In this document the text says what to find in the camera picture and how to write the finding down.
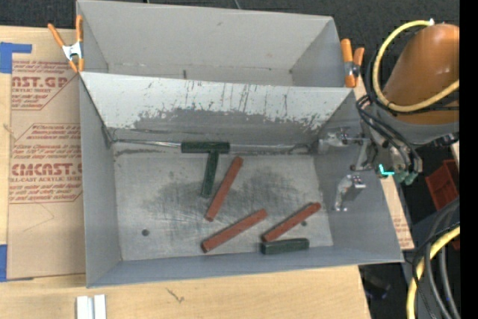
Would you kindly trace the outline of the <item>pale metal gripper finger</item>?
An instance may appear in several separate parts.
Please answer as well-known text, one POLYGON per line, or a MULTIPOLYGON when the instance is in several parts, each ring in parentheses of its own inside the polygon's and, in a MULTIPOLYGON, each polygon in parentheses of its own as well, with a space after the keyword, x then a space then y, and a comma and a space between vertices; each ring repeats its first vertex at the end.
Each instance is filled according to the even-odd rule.
POLYGON ((334 211, 347 211, 347 203, 356 197, 366 188, 363 178, 358 173, 345 175, 336 187, 334 211))
POLYGON ((317 151, 320 154, 327 153, 333 148, 347 148, 352 145, 360 145, 363 141, 363 134, 360 131, 352 130, 349 126, 326 129, 318 139, 317 151))

